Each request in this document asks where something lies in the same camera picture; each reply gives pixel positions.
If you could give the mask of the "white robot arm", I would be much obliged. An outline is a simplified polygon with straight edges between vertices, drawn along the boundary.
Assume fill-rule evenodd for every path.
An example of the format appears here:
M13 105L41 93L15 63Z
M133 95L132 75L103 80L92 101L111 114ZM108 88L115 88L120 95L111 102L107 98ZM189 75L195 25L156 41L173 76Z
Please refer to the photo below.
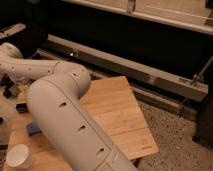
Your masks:
M31 79L27 107L42 133L73 171L138 171L79 99L91 77L79 64L25 59L10 43L0 45L0 72L20 83Z

